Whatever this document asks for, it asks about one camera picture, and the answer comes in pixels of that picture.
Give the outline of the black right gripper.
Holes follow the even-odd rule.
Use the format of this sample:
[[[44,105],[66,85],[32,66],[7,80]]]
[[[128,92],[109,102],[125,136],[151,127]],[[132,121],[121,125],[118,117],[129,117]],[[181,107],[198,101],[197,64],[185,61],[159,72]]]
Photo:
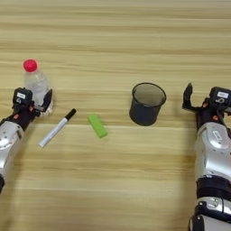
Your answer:
[[[190,101],[192,92],[193,87],[192,84],[189,83],[183,92],[182,107],[196,115],[197,129],[206,123],[225,125],[224,117],[225,114],[231,116],[231,107],[221,108],[219,106],[213,106],[208,98],[203,101],[201,106],[193,106]]]

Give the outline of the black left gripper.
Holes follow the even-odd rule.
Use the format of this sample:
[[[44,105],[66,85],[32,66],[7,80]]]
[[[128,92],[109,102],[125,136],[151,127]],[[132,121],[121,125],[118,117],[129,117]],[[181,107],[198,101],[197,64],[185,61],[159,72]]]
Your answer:
[[[42,106],[14,106],[13,113],[10,114],[7,118],[3,118],[0,121],[0,126],[4,122],[13,122],[22,127],[25,131],[29,124],[36,118],[41,115],[41,113],[46,112],[50,107],[52,101],[52,90],[50,89],[43,99]]]

